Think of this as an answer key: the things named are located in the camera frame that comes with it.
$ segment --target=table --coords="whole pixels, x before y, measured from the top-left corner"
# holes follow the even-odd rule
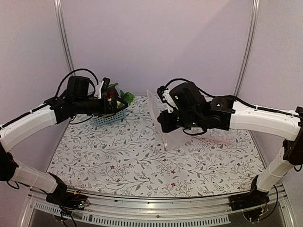
[[[69,125],[48,168],[71,188],[145,197],[243,192],[263,170],[246,130],[211,130],[166,150],[144,96],[136,97],[126,119]]]

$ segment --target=clear plastic bag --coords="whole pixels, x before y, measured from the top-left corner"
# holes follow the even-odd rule
[[[157,121],[157,117],[160,115],[160,111],[158,108],[159,105],[163,105],[160,102],[160,99],[155,97],[149,90],[147,90],[147,108],[150,112],[151,119],[165,144],[166,150],[173,150],[177,146],[183,145],[187,141],[191,140],[193,137],[186,135],[182,131],[181,128],[174,130],[170,133],[162,132],[161,125]],[[198,133],[201,131],[202,131],[202,129],[200,129],[200,128],[192,128],[192,130],[189,131],[188,133]],[[228,143],[229,144],[229,143],[232,143],[232,141],[233,141],[230,133],[228,133],[227,131],[218,130],[218,129],[210,129],[207,131],[207,133],[205,133],[204,135],[201,135],[199,137],[206,139],[206,140],[213,140],[213,141],[219,142],[219,143]]]

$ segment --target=light blue basket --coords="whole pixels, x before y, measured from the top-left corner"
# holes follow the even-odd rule
[[[118,121],[120,119],[123,119],[123,118],[126,118],[126,110],[121,110],[120,112],[116,113],[115,115],[113,116],[110,116],[110,117],[94,117],[93,118],[93,122],[96,126],[101,126],[101,125],[104,125],[104,124],[108,124],[108,123],[111,123],[111,122],[115,122],[115,121]]]

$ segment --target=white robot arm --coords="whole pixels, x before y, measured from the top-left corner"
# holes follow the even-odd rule
[[[185,81],[172,90],[168,85],[177,80]],[[212,97],[207,102],[200,93]],[[266,170],[256,176],[249,193],[229,197],[232,210],[240,210],[268,202],[268,191],[296,165],[303,164],[303,108],[281,111],[254,106],[235,96],[212,96],[186,79],[174,79],[161,86],[157,93],[168,109],[158,117],[162,131],[169,133],[177,128],[183,132],[193,127],[203,129],[246,129],[260,131],[284,138],[283,146]]]
[[[71,74],[87,69],[77,69]],[[54,97],[44,101],[37,108],[30,110],[18,118],[0,126],[0,181],[9,181],[35,187],[47,194],[48,202],[70,209],[83,209],[89,204],[85,195],[78,192],[67,192],[67,186],[57,176],[46,174],[36,169],[26,166],[19,161],[15,161],[10,151],[15,145],[38,131],[59,124],[68,118],[73,118],[77,114],[87,114],[91,116],[102,116],[114,114],[128,107],[128,104],[121,100],[117,93],[107,95],[107,88],[110,80],[104,78],[97,85],[97,92],[92,81],[86,77],[72,76],[68,80],[66,90],[58,96],[60,86]],[[89,85],[93,85],[94,93],[88,94]]]

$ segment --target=white wall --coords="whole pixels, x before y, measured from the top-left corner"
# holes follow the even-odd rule
[[[75,68],[135,94],[172,78],[216,95],[234,91],[252,1],[65,0],[62,8]]]
[[[0,1],[0,123],[54,96],[67,65],[53,1]],[[21,142],[15,158],[45,171],[65,123]],[[0,182],[0,226],[16,227],[28,189]]]
[[[261,1],[257,30],[240,97],[280,109],[303,106],[303,1]],[[270,162],[283,139],[256,133]],[[283,180],[297,223],[303,223],[303,174],[291,170]]]

